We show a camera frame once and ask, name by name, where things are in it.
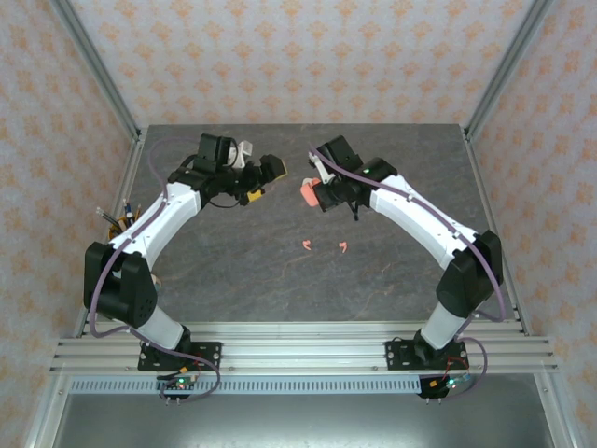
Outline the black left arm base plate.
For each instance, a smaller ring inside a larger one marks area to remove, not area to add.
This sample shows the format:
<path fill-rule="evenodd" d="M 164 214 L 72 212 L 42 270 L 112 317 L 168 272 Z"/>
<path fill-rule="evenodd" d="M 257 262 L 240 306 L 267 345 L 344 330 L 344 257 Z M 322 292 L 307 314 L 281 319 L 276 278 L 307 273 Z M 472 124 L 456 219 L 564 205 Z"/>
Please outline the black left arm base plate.
<path fill-rule="evenodd" d="M 175 348 L 175 351 L 201 357 L 210 361 L 216 367 L 220 366 L 222 343 L 217 342 L 190 342 L 183 343 Z M 205 363 L 196 359 L 166 354 L 156 348 L 143 344 L 137 363 L 139 371 L 179 371 L 181 368 L 189 371 L 213 371 Z"/>

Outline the pink earbud charging case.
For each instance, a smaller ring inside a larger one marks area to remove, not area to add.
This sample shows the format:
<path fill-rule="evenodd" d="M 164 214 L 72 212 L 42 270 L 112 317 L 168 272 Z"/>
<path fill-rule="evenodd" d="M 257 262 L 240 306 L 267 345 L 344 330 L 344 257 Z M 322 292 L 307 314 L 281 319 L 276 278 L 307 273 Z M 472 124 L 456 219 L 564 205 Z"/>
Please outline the pink earbud charging case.
<path fill-rule="evenodd" d="M 318 178 L 315 179 L 316 180 L 314 180 L 311 184 L 301 185 L 300 188 L 300 193 L 303 199 L 310 207 L 315 207 L 319 204 L 319 201 L 314 193 L 314 187 L 320 183 L 320 180 Z"/>

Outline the aluminium table side rail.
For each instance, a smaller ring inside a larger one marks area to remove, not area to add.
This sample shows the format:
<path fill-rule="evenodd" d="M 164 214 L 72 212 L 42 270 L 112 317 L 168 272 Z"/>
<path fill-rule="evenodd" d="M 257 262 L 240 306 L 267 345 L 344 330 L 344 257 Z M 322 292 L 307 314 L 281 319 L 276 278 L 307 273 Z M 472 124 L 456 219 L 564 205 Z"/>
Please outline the aluminium table side rail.
<path fill-rule="evenodd" d="M 110 208 L 109 213 L 114 216 L 123 211 L 122 200 L 127 199 L 131 195 L 132 185 L 137 172 L 139 161 L 143 151 L 145 143 L 147 128 L 141 130 L 141 133 L 134 136 L 131 140 L 128 155 L 123 165 L 123 171 L 119 179 L 118 188 L 114 200 Z M 73 332 L 74 338 L 80 338 L 83 335 L 84 328 L 88 322 L 88 310 L 82 306 L 79 315 L 77 317 L 75 329 Z"/>
<path fill-rule="evenodd" d="M 513 316 L 519 322 L 521 326 L 521 331 L 525 336 L 533 336 L 534 332 L 530 326 L 529 316 L 526 312 L 523 304 L 521 303 L 519 297 L 519 288 L 516 285 L 514 276 L 510 270 L 510 266 L 508 265 L 507 259 L 507 252 L 506 252 L 506 243 L 503 237 L 501 236 L 501 232 L 498 229 L 498 222 L 495 217 L 495 213 L 492 206 L 492 201 L 489 194 L 488 184 L 485 181 L 482 169 L 480 165 L 480 158 L 477 155 L 475 147 L 466 134 L 465 129 L 461 128 L 463 141 L 465 143 L 466 151 L 468 154 L 468 158 L 470 160 L 470 164 L 474 173 L 474 177 L 477 183 L 477 187 L 479 190 L 479 196 L 482 201 L 483 209 L 485 216 L 488 221 L 488 225 L 492 231 L 494 231 L 502 240 L 502 259 L 503 259 L 503 273 L 504 273 L 504 285 L 507 290 L 507 297 L 509 301 L 509 308 L 511 309 Z"/>

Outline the grey metal sheet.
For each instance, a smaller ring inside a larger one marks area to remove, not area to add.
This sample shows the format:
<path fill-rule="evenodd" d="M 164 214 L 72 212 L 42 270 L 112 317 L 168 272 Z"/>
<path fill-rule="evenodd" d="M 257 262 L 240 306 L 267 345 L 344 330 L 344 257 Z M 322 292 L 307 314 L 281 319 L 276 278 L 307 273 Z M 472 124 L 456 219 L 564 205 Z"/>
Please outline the grey metal sheet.
<path fill-rule="evenodd" d="M 536 399 L 72 396 L 53 448 L 554 448 Z"/>

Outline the aluminium mounting beam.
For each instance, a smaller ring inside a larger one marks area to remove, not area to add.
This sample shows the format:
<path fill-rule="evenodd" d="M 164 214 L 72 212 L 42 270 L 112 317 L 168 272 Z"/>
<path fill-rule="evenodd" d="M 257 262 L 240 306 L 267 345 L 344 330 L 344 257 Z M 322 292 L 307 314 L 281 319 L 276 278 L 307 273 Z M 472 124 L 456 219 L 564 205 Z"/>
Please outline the aluminium mounting beam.
<path fill-rule="evenodd" d="M 379 375 L 386 371 L 384 344 L 409 339 L 418 322 L 270 322 L 190 323 L 193 339 L 223 344 L 220 368 L 226 375 Z M 464 333 L 470 370 L 492 374 L 558 371 L 560 363 L 549 338 L 525 336 L 516 320 L 478 321 Z M 53 373 L 131 374 L 140 344 L 121 332 L 96 339 L 58 342 L 50 364 Z"/>

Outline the aluminium lower frame rail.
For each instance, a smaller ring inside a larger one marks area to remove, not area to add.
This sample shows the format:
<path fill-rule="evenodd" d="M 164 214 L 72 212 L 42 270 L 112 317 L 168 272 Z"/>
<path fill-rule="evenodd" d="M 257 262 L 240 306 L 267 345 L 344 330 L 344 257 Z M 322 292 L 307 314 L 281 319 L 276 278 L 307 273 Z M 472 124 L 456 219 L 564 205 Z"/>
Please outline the aluminium lower frame rail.
<path fill-rule="evenodd" d="M 53 448 L 68 399 L 72 379 L 52 375 L 35 412 L 24 448 Z"/>
<path fill-rule="evenodd" d="M 534 378 L 554 448 L 583 448 L 562 375 L 541 372 Z"/>

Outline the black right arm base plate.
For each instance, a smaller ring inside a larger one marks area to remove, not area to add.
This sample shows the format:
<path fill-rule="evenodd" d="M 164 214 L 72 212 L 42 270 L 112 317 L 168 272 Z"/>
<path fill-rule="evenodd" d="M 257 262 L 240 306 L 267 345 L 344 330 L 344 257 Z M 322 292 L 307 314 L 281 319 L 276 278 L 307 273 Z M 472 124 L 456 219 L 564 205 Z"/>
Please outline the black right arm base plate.
<path fill-rule="evenodd" d="M 464 343 L 450 342 L 442 349 L 433 349 L 425 342 L 391 340 L 384 344 L 389 371 L 446 371 L 469 368 Z"/>

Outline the aluminium frame post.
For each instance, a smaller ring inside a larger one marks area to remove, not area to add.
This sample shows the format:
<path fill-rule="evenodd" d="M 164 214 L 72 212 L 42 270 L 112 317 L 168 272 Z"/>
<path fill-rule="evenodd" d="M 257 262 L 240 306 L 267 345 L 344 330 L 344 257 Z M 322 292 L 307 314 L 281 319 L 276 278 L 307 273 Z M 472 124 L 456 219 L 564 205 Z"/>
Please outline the aluminium frame post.
<path fill-rule="evenodd" d="M 497 65 L 487 88 L 481 95 L 469 122 L 463 128 L 466 142 L 472 143 L 481 133 L 483 126 L 500 95 L 513 76 L 525 52 L 532 44 L 535 34 L 542 25 L 555 0 L 533 0 L 521 25 L 511 39 L 504 56 Z"/>
<path fill-rule="evenodd" d="M 118 123 L 126 134 L 136 141 L 141 132 L 140 128 L 137 126 L 132 112 L 127 107 L 114 79 L 107 70 L 99 50 L 92 42 L 88 31 L 79 18 L 73 3 L 71 0 L 49 0 L 49 3 L 57 13 L 76 49 L 90 69 L 100 91 L 115 113 Z"/>

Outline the yellow pen holder cup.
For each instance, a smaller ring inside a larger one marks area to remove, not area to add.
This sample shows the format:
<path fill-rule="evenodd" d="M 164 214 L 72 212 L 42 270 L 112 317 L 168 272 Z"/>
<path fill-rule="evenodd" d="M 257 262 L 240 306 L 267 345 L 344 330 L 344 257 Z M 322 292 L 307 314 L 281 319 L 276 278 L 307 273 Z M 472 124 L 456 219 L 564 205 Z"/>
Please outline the yellow pen holder cup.
<path fill-rule="evenodd" d="M 137 214 L 129 213 L 128 215 L 118 217 L 116 223 L 112 223 L 108 230 L 108 239 L 112 240 L 128 230 L 138 218 Z"/>

